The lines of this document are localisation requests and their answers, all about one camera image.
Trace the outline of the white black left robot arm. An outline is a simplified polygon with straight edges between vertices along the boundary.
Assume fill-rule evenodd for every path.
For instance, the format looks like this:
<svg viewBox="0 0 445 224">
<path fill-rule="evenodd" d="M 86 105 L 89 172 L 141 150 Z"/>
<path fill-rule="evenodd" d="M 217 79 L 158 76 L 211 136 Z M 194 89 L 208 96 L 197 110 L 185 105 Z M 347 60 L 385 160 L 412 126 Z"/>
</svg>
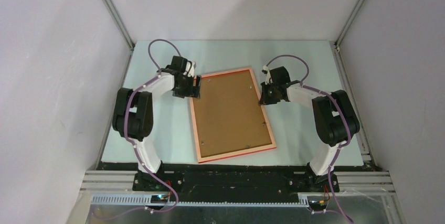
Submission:
<svg viewBox="0 0 445 224">
<path fill-rule="evenodd" d="M 199 98 L 202 77 L 195 75 L 195 68 L 196 62 L 173 56 L 171 63 L 146 83 L 117 92 L 112 128 L 131 144 L 139 170 L 148 173 L 145 183 L 152 190 L 161 190 L 166 184 L 165 175 L 158 172 L 162 161 L 149 139 L 154 126 L 153 103 L 167 92 L 177 98 Z"/>
</svg>

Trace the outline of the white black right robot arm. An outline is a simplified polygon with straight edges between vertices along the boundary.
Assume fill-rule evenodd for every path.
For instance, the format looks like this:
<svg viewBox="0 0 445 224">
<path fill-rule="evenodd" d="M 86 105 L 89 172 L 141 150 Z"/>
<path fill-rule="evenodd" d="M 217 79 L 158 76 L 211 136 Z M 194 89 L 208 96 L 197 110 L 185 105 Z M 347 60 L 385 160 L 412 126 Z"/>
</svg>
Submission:
<svg viewBox="0 0 445 224">
<path fill-rule="evenodd" d="M 285 67 L 270 69 L 263 66 L 266 79 L 261 85 L 260 105 L 280 101 L 298 103 L 313 111 L 315 128 L 322 144 L 306 166 L 305 184 L 311 191 L 319 191 L 332 180 L 340 150 L 346 147 L 360 124 L 348 94 L 344 90 L 322 91 L 291 81 Z"/>
</svg>

